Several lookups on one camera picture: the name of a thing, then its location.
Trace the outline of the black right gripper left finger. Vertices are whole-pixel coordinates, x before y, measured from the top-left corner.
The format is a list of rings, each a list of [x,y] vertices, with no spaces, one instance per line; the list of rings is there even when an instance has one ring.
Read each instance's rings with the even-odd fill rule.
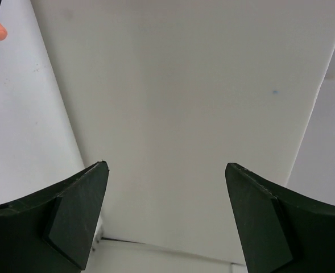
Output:
[[[0,272],[82,272],[104,201],[109,167],[97,162],[52,186],[0,205]]]

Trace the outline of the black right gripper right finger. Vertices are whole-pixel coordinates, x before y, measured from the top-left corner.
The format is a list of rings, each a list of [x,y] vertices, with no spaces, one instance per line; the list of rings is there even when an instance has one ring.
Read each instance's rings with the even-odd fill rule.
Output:
[[[248,272],[335,272],[335,206],[237,163],[225,170]]]

